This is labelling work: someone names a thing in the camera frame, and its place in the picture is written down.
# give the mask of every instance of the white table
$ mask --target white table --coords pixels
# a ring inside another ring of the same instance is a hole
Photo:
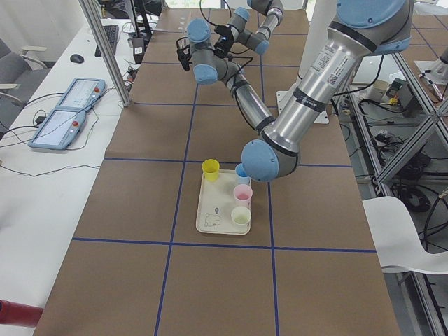
[[[106,21],[108,25],[120,26],[115,58],[120,72],[124,74],[129,66],[126,61],[133,62],[127,34],[121,30],[129,20]],[[64,51],[32,99],[64,92],[76,77],[102,78],[107,87],[112,88],[113,83],[102,57],[94,56],[95,48],[95,39],[86,25]],[[70,62],[69,58],[74,53],[84,56],[84,63]],[[43,109],[49,113],[59,98],[55,96],[30,104],[11,128],[32,125],[35,112]],[[108,92],[94,109],[99,120],[84,149],[55,152],[31,149],[23,143],[2,147],[18,142],[9,132],[0,141],[2,165],[30,174],[65,166],[99,166],[122,111],[117,92]],[[70,148],[84,145],[96,119],[93,112],[88,114],[85,128]],[[30,139],[35,129],[18,131],[22,139]],[[0,168],[3,190],[0,203],[0,299],[45,306],[97,172],[98,169],[79,168],[28,177]],[[33,331],[33,328],[0,325],[0,336],[32,335]]]

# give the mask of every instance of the light blue tablet device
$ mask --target light blue tablet device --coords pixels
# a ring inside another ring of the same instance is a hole
[[[104,94],[102,79],[75,78],[28,141],[28,146],[45,149],[65,149],[75,139],[85,122],[85,114]]]

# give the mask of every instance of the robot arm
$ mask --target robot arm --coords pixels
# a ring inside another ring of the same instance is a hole
[[[296,169],[303,136],[364,56],[406,49],[410,42],[413,3],[413,0],[338,0],[326,44],[276,120],[250,86],[240,66],[216,56],[207,23],[195,23],[196,20],[190,23],[188,38],[196,81],[199,84],[223,81],[239,102],[245,119],[259,133],[259,139],[249,142],[241,154],[244,169],[252,179],[271,181]],[[261,40],[257,46],[265,45],[259,47],[258,52],[264,53],[273,28],[283,19],[283,8],[279,0],[249,0],[248,4],[266,15],[255,33]],[[247,22],[249,14],[243,11],[238,8],[235,15]],[[234,31],[238,31],[234,34],[235,41],[250,45],[249,40],[241,38],[245,36],[244,27]]]

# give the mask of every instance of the red cylinder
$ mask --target red cylinder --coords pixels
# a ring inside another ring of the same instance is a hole
[[[43,308],[0,300],[0,324],[35,327],[42,313]]]

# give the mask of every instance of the black mouse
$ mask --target black mouse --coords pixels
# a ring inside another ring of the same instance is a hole
[[[73,63],[83,63],[84,57],[78,54],[73,54],[72,56],[70,56],[70,61],[72,61]]]

